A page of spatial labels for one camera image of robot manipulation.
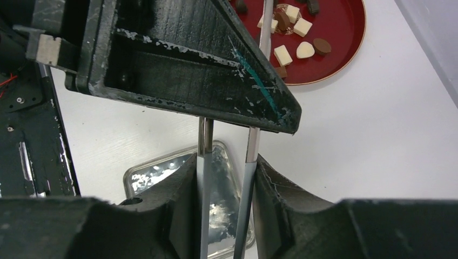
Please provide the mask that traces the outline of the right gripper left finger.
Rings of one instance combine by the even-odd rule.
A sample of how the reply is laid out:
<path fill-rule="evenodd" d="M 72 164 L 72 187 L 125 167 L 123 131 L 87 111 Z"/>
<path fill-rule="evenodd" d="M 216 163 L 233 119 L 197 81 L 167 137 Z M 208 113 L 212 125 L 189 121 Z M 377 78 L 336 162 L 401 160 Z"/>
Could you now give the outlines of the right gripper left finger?
<path fill-rule="evenodd" d="M 119 205 L 1 199 L 1 258 L 197 258 L 197 156 Z"/>

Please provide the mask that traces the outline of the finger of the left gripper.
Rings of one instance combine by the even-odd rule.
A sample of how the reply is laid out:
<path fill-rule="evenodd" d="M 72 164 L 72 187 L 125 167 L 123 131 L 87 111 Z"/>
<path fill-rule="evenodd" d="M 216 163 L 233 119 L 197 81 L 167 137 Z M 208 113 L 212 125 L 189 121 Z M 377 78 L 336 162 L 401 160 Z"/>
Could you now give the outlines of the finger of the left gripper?
<path fill-rule="evenodd" d="M 294 134 L 301 107 L 228 1 L 91 1 L 74 92 Z"/>

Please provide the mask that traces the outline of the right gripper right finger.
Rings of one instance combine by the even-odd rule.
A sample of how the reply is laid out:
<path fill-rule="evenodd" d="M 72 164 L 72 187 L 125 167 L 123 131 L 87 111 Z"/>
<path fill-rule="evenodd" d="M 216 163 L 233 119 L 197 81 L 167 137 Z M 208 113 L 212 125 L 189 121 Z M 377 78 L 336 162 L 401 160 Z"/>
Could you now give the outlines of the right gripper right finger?
<path fill-rule="evenodd" d="M 343 199 L 302 189 L 258 157 L 259 258 L 457 258 L 457 201 Z"/>

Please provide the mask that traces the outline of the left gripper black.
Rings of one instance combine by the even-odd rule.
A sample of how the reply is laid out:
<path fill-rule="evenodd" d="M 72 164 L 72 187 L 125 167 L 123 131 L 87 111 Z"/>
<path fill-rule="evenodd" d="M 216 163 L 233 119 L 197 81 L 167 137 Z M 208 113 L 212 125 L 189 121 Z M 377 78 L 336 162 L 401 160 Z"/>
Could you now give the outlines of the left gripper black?
<path fill-rule="evenodd" d="M 89 1 L 1 1 L 1 73 L 27 61 L 77 72 Z"/>

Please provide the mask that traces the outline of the metal serving tongs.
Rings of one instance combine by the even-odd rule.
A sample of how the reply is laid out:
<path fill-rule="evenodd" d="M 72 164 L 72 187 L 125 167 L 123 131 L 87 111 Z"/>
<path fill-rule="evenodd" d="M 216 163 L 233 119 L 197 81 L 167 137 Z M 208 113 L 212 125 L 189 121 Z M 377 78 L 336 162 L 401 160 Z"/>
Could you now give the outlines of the metal serving tongs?
<path fill-rule="evenodd" d="M 270 57 L 271 51 L 271 21 L 273 16 L 273 3 L 273 0 L 264 1 L 259 48 L 266 58 Z M 213 124 L 214 121 L 212 119 L 204 117 L 199 118 L 197 157 L 197 191 L 201 212 L 199 258 L 207 258 L 208 253 Z M 250 221 L 254 187 L 254 175 L 259 154 L 259 142 L 260 129 L 251 127 L 248 134 L 244 179 L 235 237 L 234 258 L 245 257 L 247 230 Z"/>

